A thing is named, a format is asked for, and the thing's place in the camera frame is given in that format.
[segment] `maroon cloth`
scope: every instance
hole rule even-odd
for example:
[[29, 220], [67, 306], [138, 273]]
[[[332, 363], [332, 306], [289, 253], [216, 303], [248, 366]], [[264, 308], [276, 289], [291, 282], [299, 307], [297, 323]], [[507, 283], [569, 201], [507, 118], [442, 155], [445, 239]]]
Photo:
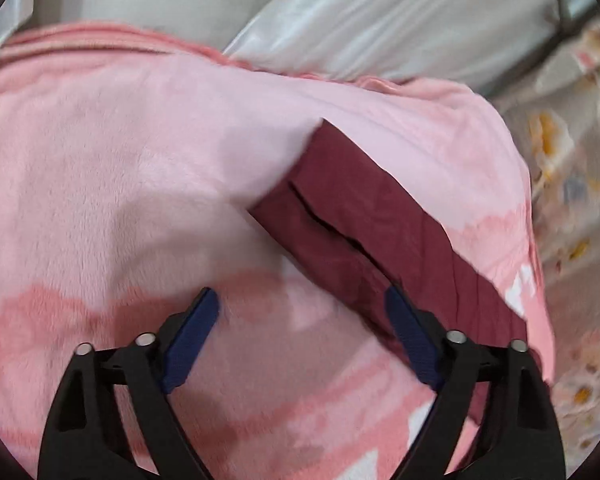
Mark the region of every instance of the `maroon cloth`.
[[[384, 309], [391, 284], [445, 329], [461, 330], [474, 342], [505, 347], [514, 338], [526, 340], [525, 321], [454, 252], [442, 226], [327, 121], [250, 213], [317, 285], [362, 315], [406, 362]], [[483, 386], [470, 410], [478, 422]]]

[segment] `pink fleece blanket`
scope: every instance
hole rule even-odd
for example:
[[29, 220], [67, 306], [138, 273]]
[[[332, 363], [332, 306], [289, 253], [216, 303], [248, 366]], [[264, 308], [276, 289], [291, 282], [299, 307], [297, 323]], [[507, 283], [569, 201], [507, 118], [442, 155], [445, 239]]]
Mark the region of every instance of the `pink fleece blanket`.
[[529, 177], [483, 99], [438, 80], [252, 72], [158, 34], [64, 26], [0, 53], [0, 437], [29, 472], [74, 347], [128, 344], [209, 285], [221, 319], [171, 400], [216, 478], [391, 476], [433, 394], [246, 213], [322, 118], [526, 318], [551, 380]]

